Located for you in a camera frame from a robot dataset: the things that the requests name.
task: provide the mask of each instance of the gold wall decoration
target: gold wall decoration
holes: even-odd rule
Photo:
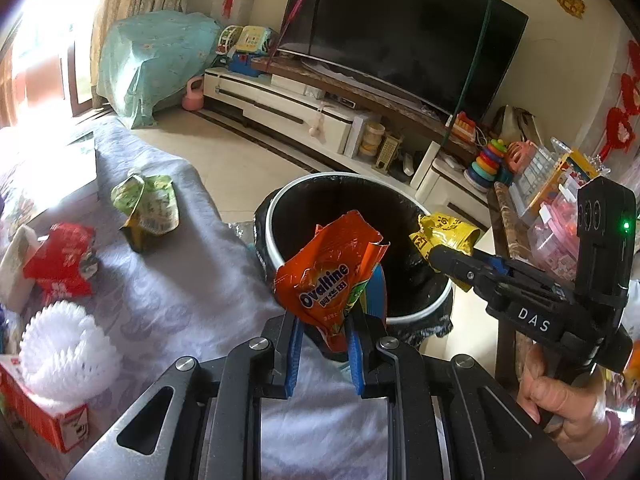
[[[557,0],[560,6],[570,15],[576,18],[582,18],[587,6],[582,0]]]

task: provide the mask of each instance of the red box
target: red box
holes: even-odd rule
[[[89,436],[86,403],[58,402],[31,392],[22,381],[18,356],[0,355],[0,394],[33,431],[64,453]]]

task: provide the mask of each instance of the orange ovaltine wrapper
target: orange ovaltine wrapper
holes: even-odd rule
[[[344,316],[358,301],[388,244],[359,212],[349,211],[325,227],[276,272],[280,304],[318,327],[327,346],[345,352]]]

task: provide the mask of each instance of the trash can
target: trash can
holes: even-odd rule
[[[425,336],[449,333],[452,283],[431,269],[409,238],[419,229],[418,215],[428,212],[413,198],[371,177],[316,173],[271,193],[257,209],[254,227],[267,280],[273,282],[276,269],[313,238],[316,225],[327,225],[353,209],[390,243],[381,261],[389,333],[416,346]],[[317,330],[307,333],[317,334],[313,339],[322,342]]]

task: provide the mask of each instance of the teal cloth cover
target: teal cloth cover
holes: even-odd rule
[[[102,47],[98,95],[128,128],[152,126],[154,106],[210,66],[220,29],[199,12],[156,10],[119,20]]]

